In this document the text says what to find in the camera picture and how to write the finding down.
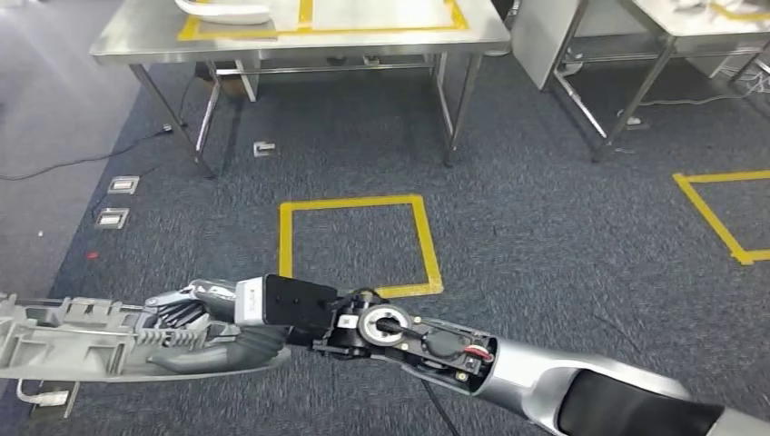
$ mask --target black cable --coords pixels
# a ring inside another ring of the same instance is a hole
[[[349,303],[350,303],[350,302],[353,300],[353,298],[354,298],[356,295],[361,295],[362,293],[365,293],[365,292],[369,292],[369,293],[371,293],[372,295],[375,295],[377,298],[380,298],[380,299],[381,299],[381,300],[383,300],[384,302],[388,302],[388,300],[386,300],[386,299],[382,298],[382,297],[381,297],[381,296],[380,296],[380,295],[377,293],[377,291],[375,291],[375,290],[373,290],[373,289],[371,289],[371,288],[359,288],[359,289],[357,289],[357,290],[355,290],[355,291],[352,291],[352,292],[348,293],[347,295],[345,295],[344,297],[340,298],[340,299],[339,299],[339,300],[337,300],[336,302],[330,302],[330,303],[328,303],[326,307],[327,307],[327,308],[328,308],[330,311],[336,311],[336,310],[338,310],[339,308],[341,308],[341,307],[345,307],[346,305],[348,305],[348,304],[349,304]]]
[[[436,392],[433,391],[433,388],[430,387],[430,383],[423,379],[420,379],[420,381],[422,382],[422,387],[428,392],[428,396],[433,402],[433,405],[436,406],[436,410],[439,411],[439,415],[441,415],[441,418],[446,422],[447,427],[449,427],[449,432],[452,433],[452,436],[459,436],[457,427],[455,427],[455,424],[452,422],[447,411],[444,410],[444,406],[439,402],[439,397],[436,395]]]
[[[184,86],[184,91],[182,92],[182,99],[179,101],[179,110],[176,111],[176,115],[179,116],[179,119],[182,119],[182,109],[184,109],[184,100],[187,99],[187,92],[190,91],[190,86],[195,81],[195,74],[190,77],[190,80],[187,81],[187,84]]]
[[[375,326],[377,327],[377,330],[385,333],[390,334],[398,334],[403,333],[406,336],[411,336],[412,338],[416,339],[422,339],[422,333],[415,332],[412,329],[408,329],[406,327],[401,327],[401,324],[399,324],[398,321],[388,318],[382,318],[380,320],[377,320],[375,322]]]
[[[162,130],[160,132],[151,134],[149,136],[145,136],[144,138],[140,138],[140,139],[136,140],[133,144],[131,144],[131,145],[125,147],[125,148],[122,148],[120,150],[117,150],[117,151],[114,151],[114,152],[110,152],[108,154],[99,154],[99,155],[96,155],[96,156],[93,156],[93,157],[84,157],[82,159],[76,159],[74,161],[56,163],[56,164],[53,164],[51,166],[47,166],[47,167],[45,167],[45,168],[43,168],[41,170],[37,170],[37,171],[35,171],[33,173],[29,173],[29,174],[22,174],[22,175],[3,175],[3,174],[0,174],[0,181],[19,182],[19,181],[22,181],[22,180],[31,179],[33,177],[36,177],[36,176],[40,175],[40,174],[48,173],[49,171],[53,171],[53,170],[55,170],[57,168],[63,168],[63,167],[66,167],[66,166],[84,164],[86,162],[96,162],[96,161],[102,161],[104,159],[109,159],[111,157],[115,157],[115,156],[118,156],[120,154],[123,154],[123,153],[126,153],[126,152],[130,152],[132,149],[136,148],[137,146],[142,145],[142,143],[144,141],[148,140],[148,139],[154,138],[156,136],[160,136],[162,134],[170,134],[171,132],[172,132],[171,130]]]
[[[156,165],[153,168],[150,168],[149,170],[145,171],[144,173],[140,173],[139,177],[145,177],[147,174],[157,170],[158,168],[160,168],[160,167],[162,167],[164,165],[165,165],[165,163],[161,163],[159,165]],[[104,198],[106,198],[106,197],[107,197],[107,191],[104,191],[102,193],[102,196],[99,197],[99,200],[97,200],[96,203],[94,203],[94,205],[91,206],[91,221],[96,219],[96,215],[94,215],[94,212],[96,212],[96,208],[99,207],[100,204],[102,204],[102,202],[104,201]]]

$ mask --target yellow tape square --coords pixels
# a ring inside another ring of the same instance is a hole
[[[411,206],[414,216],[414,224],[417,230],[417,239],[420,242],[420,252],[425,266],[427,283],[399,284],[393,286],[381,286],[377,292],[385,298],[409,297],[416,295],[429,295],[442,293],[444,286],[441,282],[439,262],[436,259],[436,250],[433,247],[433,238],[430,236],[428,215],[425,212],[425,203],[422,196],[416,194],[387,195],[381,197],[359,198],[335,198],[329,200],[311,200],[307,202],[282,203],[279,208],[279,242],[278,242],[278,274],[284,277],[292,277],[292,215],[297,211],[318,211],[322,209],[344,209],[351,207],[393,206],[406,204]]]
[[[741,173],[719,173],[719,174],[700,174],[700,175],[682,175],[674,174],[674,180],[682,192],[685,193],[690,202],[703,215],[706,222],[711,226],[716,234],[722,239],[730,253],[742,265],[752,265],[754,262],[770,261],[770,250],[745,250],[738,240],[727,230],[727,227],[719,217],[716,216],[711,207],[693,187],[693,183],[723,183],[723,182],[746,182],[751,180],[770,179],[770,170],[748,171]]]
[[[211,25],[190,15],[177,34],[178,41],[202,41],[214,39],[274,39],[283,35],[334,35],[334,34],[377,34],[395,32],[425,32],[440,30],[466,30],[468,22],[460,11],[456,0],[436,0],[449,13],[450,23],[446,25],[406,25],[374,27],[329,28],[313,26],[314,0],[295,0],[297,3],[281,3],[273,17],[274,25]]]

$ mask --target gray carpet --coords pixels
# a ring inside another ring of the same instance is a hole
[[[153,69],[172,99],[187,74]],[[511,56],[487,59],[459,162],[447,169],[427,82],[424,72],[265,78],[258,104],[225,103],[217,115],[207,152],[212,164],[225,164],[217,181],[193,178],[170,137],[112,159],[92,204],[131,207],[128,225],[99,233],[87,214],[52,295],[140,302],[195,277],[275,271],[280,203],[419,193],[446,289],[398,301],[410,311],[632,362],[678,378],[702,401],[770,418],[770,263],[739,266],[671,179],[766,168],[770,125],[762,115],[737,101],[649,107],[642,112],[655,129],[624,137],[633,153],[594,165],[558,95],[534,89]],[[627,91],[628,82],[617,86]],[[204,94],[193,86],[191,121]],[[149,108],[141,94],[117,147],[157,129]],[[274,141],[280,155],[254,159],[255,140]],[[113,175],[148,171],[137,195],[102,199]],[[719,203],[750,192],[712,194]],[[766,223],[764,204],[740,204]],[[419,278],[405,215],[398,208],[298,215],[297,275],[345,286]],[[89,252],[99,257],[86,260]],[[439,395],[463,435],[541,434],[496,407]],[[28,422],[22,433],[447,430],[420,384],[397,368],[298,351],[289,365],[253,376],[89,384],[69,420]]]

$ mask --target power cord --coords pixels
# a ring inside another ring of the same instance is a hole
[[[165,165],[165,163],[158,164],[158,165],[154,166],[153,168],[150,168],[149,170],[145,171],[144,173],[139,173],[138,176],[140,178],[141,177],[145,177],[147,174],[157,170],[158,168],[160,168],[160,167],[162,167],[164,165]],[[91,206],[91,211],[90,211],[91,221],[96,219],[96,214],[95,214],[96,208],[98,208],[102,204],[102,202],[104,201],[104,198],[106,198],[106,197],[107,197],[107,191],[104,191],[102,193],[102,196],[99,197],[99,200],[96,200],[96,203],[94,203],[94,205]]]
[[[67,399],[70,396],[69,391],[54,391],[38,393],[37,395],[27,395],[22,391],[22,383],[24,383],[24,379],[19,379],[16,383],[16,397],[18,397],[19,400],[30,404],[37,404],[38,406],[61,406],[67,403]]]
[[[428,393],[428,396],[430,397],[430,401],[433,402],[433,405],[436,406],[436,410],[439,411],[439,415],[441,415],[441,419],[444,420],[444,422],[447,424],[447,427],[449,428],[449,432],[452,433],[452,436],[459,436],[459,431],[457,430],[457,427],[455,427],[454,422],[452,422],[452,419],[449,417],[449,414],[446,410],[444,410],[444,406],[441,405],[441,402],[439,401],[439,397],[436,395],[436,392],[433,391],[433,388],[430,387],[430,383],[427,381],[424,381],[420,379],[422,382],[422,387],[425,388],[425,391]]]
[[[729,69],[723,69],[720,70],[720,73],[730,75]],[[770,84],[770,77],[764,77],[762,73],[750,76],[750,77],[741,77],[739,80],[743,82],[747,81],[754,81],[756,79],[759,79],[759,82],[751,86],[748,91],[746,91],[743,94],[739,95],[716,95],[714,97],[709,97],[704,100],[652,100],[650,102],[642,102],[639,105],[640,106],[654,106],[657,104],[660,105],[675,105],[675,104],[692,104],[692,105],[701,105],[701,104],[707,104],[711,102],[716,102],[718,100],[742,100],[744,98],[747,98],[749,95],[754,94],[755,92],[759,94],[766,94],[768,91],[765,90],[765,86]]]
[[[152,139],[152,138],[154,138],[156,136],[161,136],[163,134],[170,134],[171,132],[172,132],[171,128],[164,128],[162,131],[156,132],[156,133],[151,134],[149,136],[145,136],[144,138],[140,138],[140,139],[134,141],[133,144],[131,144],[131,145],[125,147],[125,148],[122,148],[120,150],[117,150],[117,151],[114,151],[114,152],[111,152],[111,153],[108,153],[108,154],[99,154],[99,155],[92,156],[92,157],[84,157],[84,158],[81,158],[81,159],[76,159],[74,161],[55,163],[55,164],[53,164],[51,166],[46,166],[45,168],[42,168],[40,170],[37,170],[37,171],[35,171],[33,173],[29,173],[29,174],[21,174],[21,175],[4,175],[4,174],[0,174],[0,181],[19,182],[19,181],[22,181],[22,180],[31,179],[33,177],[36,177],[36,176],[40,175],[40,174],[48,173],[49,171],[53,171],[53,170],[55,170],[57,168],[64,168],[66,166],[72,166],[72,165],[84,164],[86,162],[96,162],[96,161],[102,161],[104,159],[109,159],[111,157],[114,157],[114,156],[117,156],[117,155],[120,155],[120,154],[124,154],[124,153],[130,152],[131,150],[133,150],[134,148],[138,147],[139,145],[142,145],[148,139]]]
[[[187,84],[184,86],[184,91],[182,91],[182,99],[179,100],[179,109],[176,111],[177,116],[179,116],[179,119],[182,119],[182,109],[184,109],[184,100],[187,99],[187,93],[190,92],[190,86],[195,81],[195,74],[190,77],[190,80],[187,81]]]

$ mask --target yellow floor tape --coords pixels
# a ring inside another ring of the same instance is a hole
[[[714,229],[714,232],[722,239],[730,253],[742,265],[751,265],[754,262],[770,260],[770,250],[745,250],[738,240],[727,230],[727,227],[716,216],[711,207],[693,187],[692,183],[722,183],[722,182],[745,182],[752,180],[770,179],[770,171],[747,171],[740,173],[719,173],[719,174],[700,174],[700,175],[682,175],[674,174],[674,180],[682,192],[685,193],[690,202],[703,215],[706,222]]]
[[[415,229],[420,243],[420,252],[425,266],[427,283],[399,284],[381,286],[377,292],[385,298],[407,297],[415,295],[428,295],[441,293],[444,286],[441,282],[439,261],[436,258],[436,250],[433,246],[433,238],[430,236],[428,214],[422,197],[416,194],[387,195],[381,197],[357,197],[335,198],[329,200],[311,200],[306,202],[287,202],[279,208],[279,247],[278,247],[278,274],[284,277],[293,275],[293,251],[292,251],[292,215],[297,211],[318,211],[323,209],[343,209],[351,207],[373,207],[410,205],[414,215]]]

